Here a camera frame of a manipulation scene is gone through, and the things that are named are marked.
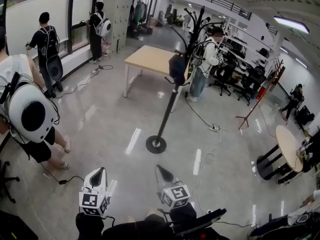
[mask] black office chair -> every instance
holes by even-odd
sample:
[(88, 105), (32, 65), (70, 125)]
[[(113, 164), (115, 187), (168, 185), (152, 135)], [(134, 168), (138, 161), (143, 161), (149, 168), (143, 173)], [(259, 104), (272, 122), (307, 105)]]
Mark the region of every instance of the black office chair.
[(228, 90), (228, 86), (226, 83), (231, 78), (235, 68), (237, 67), (237, 58), (232, 53), (228, 52), (226, 56), (226, 63), (227, 65), (221, 67), (216, 72), (217, 80), (214, 83), (209, 84), (210, 86), (219, 86), (220, 87), (220, 96), (222, 96), (222, 91), (225, 90), (229, 96), (231, 96), (231, 92)]
[(19, 182), (20, 179), (19, 179), (19, 177), (10, 177), (10, 178), (6, 178), (6, 177), (5, 177), (6, 167), (9, 166), (9, 165), (10, 165), (10, 163), (9, 163), (8, 161), (5, 161), (5, 162), (4, 162), (4, 165), (3, 165), (3, 168), (2, 168), (2, 171), (1, 171), (1, 173), (0, 173), (0, 197), (3, 198), (3, 195), (1, 194), (1, 189), (4, 189), (4, 192), (5, 192), (6, 195), (8, 196), (9, 200), (10, 200), (12, 203), (15, 204), (15, 203), (16, 203), (16, 200), (14, 200), (14, 199), (11, 197), (11, 195), (10, 195), (8, 189), (7, 189), (6, 183), (7, 183), (7, 182), (11, 182), (11, 181), (17, 181), (17, 182)]
[(239, 93), (241, 96), (239, 96), (238, 101), (242, 97), (244, 97), (247, 101), (247, 106), (250, 105), (251, 95), (255, 93), (260, 85), (266, 80), (265, 77), (265, 69), (261, 66), (256, 66), (255, 68), (252, 68), (249, 70), (249, 76), (243, 76), (241, 83), (243, 86), (243, 89), (237, 90), (234, 89), (234, 93)]

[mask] chair base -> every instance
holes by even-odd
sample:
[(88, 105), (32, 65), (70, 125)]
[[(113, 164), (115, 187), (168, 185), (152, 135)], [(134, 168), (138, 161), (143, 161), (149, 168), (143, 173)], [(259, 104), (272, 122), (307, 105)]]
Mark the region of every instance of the chair base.
[(238, 101), (240, 101), (240, 98), (244, 97), (247, 101), (247, 106), (250, 105), (251, 98), (243, 90), (234, 89), (233, 92), (241, 94), (241, 96), (239, 96), (239, 98), (238, 98)]
[(223, 82), (215, 80), (214, 83), (209, 84), (210, 86), (219, 86), (220, 87), (220, 96), (222, 96), (222, 91), (225, 90), (228, 93), (228, 96), (231, 96), (231, 92), (228, 90), (228, 86)]
[(6, 186), (6, 183), (7, 183), (7, 182), (11, 182), (11, 181), (17, 181), (17, 182), (19, 182), (20, 179), (19, 179), (19, 177), (9, 177), (9, 178), (6, 178), (6, 177), (5, 177), (6, 168), (7, 168), (7, 166), (9, 166), (9, 165), (10, 165), (10, 163), (9, 163), (8, 161), (4, 162), (2, 171), (1, 171), (1, 173), (0, 173), (0, 191), (1, 191), (1, 189), (4, 189), (4, 192), (5, 192), (6, 195), (8, 196), (9, 200), (10, 200), (12, 203), (15, 204), (15, 203), (16, 203), (16, 200), (11, 197), (11, 195), (10, 195), (10, 193), (9, 193), (9, 190), (8, 190), (8, 188), (7, 188), (7, 186)]

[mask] black hair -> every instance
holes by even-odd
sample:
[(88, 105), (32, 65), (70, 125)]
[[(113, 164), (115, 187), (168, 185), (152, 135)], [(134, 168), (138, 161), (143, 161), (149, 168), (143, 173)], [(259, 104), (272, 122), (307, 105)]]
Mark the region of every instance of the black hair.
[(104, 3), (103, 2), (96, 2), (95, 6), (98, 9), (98, 11), (102, 11), (102, 9), (104, 8)]
[(49, 12), (46, 11), (46, 12), (41, 13), (41, 15), (39, 17), (39, 22), (41, 24), (46, 24), (46, 23), (48, 23), (49, 20), (50, 20)]
[(221, 27), (215, 26), (215, 27), (213, 27), (211, 34), (212, 34), (212, 36), (221, 36), (222, 37), (224, 35), (224, 31)]
[(0, 51), (6, 47), (6, 31), (3, 26), (0, 26)]

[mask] blue jeans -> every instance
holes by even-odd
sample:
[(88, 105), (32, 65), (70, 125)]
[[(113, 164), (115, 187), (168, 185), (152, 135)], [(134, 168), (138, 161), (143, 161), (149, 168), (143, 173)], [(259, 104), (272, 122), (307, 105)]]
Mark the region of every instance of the blue jeans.
[(200, 68), (195, 68), (195, 76), (190, 87), (191, 96), (198, 98), (205, 88), (207, 78), (204, 76)]

